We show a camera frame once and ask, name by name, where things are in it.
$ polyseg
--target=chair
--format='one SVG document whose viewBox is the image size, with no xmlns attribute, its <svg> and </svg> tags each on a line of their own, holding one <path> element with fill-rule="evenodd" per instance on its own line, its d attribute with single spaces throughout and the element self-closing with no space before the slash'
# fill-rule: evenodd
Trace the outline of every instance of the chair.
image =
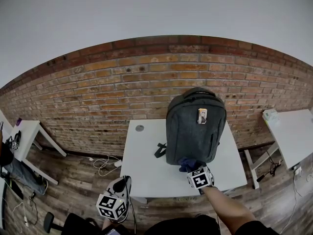
<svg viewBox="0 0 313 235">
<path fill-rule="evenodd" d="M 76 214 L 70 213 L 64 223 L 64 226 L 53 224 L 54 215 L 48 212 L 45 216 L 44 230 L 50 233 L 51 229 L 62 231 L 61 235 L 72 235 L 72 234 L 97 234 L 100 232 L 98 226 L 90 224 L 87 220 L 77 216 Z"/>
</svg>

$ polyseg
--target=box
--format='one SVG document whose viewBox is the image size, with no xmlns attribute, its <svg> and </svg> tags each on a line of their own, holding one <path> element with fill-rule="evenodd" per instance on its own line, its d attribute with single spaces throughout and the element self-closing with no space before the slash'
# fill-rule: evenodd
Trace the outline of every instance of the box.
<svg viewBox="0 0 313 235">
<path fill-rule="evenodd" d="M 97 209 L 101 216 L 118 220 L 126 211 L 126 203 L 124 199 L 100 194 Z"/>
<path fill-rule="evenodd" d="M 214 185 L 214 177 L 208 167 L 203 167 L 188 173 L 187 179 L 191 187 L 195 189 Z"/>
</svg>

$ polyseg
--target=shoe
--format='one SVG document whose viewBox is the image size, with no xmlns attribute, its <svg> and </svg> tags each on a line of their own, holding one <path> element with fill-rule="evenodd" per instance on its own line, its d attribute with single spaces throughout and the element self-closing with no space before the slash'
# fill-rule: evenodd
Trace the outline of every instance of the shoe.
<svg viewBox="0 0 313 235">
<path fill-rule="evenodd" d="M 46 179 L 43 179 L 43 182 L 44 182 L 44 187 L 45 187 L 45 191 L 44 191 L 43 195 L 45 195 L 45 192 L 48 189 L 49 183 Z"/>
</svg>

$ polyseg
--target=backpack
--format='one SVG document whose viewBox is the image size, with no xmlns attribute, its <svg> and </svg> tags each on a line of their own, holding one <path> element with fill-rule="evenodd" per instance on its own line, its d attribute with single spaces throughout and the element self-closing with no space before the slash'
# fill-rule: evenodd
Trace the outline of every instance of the backpack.
<svg viewBox="0 0 313 235">
<path fill-rule="evenodd" d="M 179 165 L 182 158 L 209 163 L 216 150 L 226 123 L 223 101 L 213 92 L 195 87 L 176 96 L 166 116 L 167 145 L 159 143 L 156 157 L 166 148 L 166 162 Z"/>
</svg>

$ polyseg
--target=white desk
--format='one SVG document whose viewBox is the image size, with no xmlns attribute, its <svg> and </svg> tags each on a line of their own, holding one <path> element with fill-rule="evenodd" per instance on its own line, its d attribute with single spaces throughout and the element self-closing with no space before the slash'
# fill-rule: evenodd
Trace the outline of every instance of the white desk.
<svg viewBox="0 0 313 235">
<path fill-rule="evenodd" d="M 309 110 L 280 112 L 278 116 L 280 120 L 276 123 L 265 120 L 275 139 L 275 143 L 268 149 L 268 154 L 272 155 L 279 149 L 289 169 L 313 152 L 313 116 Z M 266 152 L 253 163 L 248 150 L 245 150 L 245 154 L 251 169 L 254 187 L 257 189 L 259 183 L 256 181 L 255 169 L 269 156 Z"/>
<path fill-rule="evenodd" d="M 138 132 L 136 126 L 143 125 Z M 121 176 L 132 178 L 131 197 L 180 197 L 199 195 L 190 187 L 186 172 L 178 165 L 166 163 L 165 156 L 156 158 L 158 143 L 166 143 L 165 119 L 131 120 L 127 132 Z M 226 123 L 215 159 L 207 164 L 220 190 L 247 184 L 236 143 Z"/>
<path fill-rule="evenodd" d="M 38 120 L 22 120 L 19 126 L 14 126 L 10 136 L 12 139 L 14 139 L 15 134 L 17 134 L 19 131 L 21 131 L 21 141 L 19 144 L 19 148 L 17 151 L 14 152 L 14 157 L 19 160 L 23 161 L 27 166 L 29 166 L 32 170 L 49 180 L 50 182 L 54 184 L 58 184 L 58 181 L 54 180 L 47 174 L 45 174 L 43 171 L 35 167 L 30 161 L 26 159 L 27 154 L 29 152 L 29 149 L 34 143 L 39 149 L 42 149 L 40 145 L 35 141 L 35 137 L 38 132 L 41 132 L 41 134 L 49 141 L 50 144 L 54 148 L 58 150 L 64 157 L 66 157 L 66 153 L 56 144 L 55 141 L 48 135 L 48 133 L 41 127 L 40 121 Z"/>
</svg>

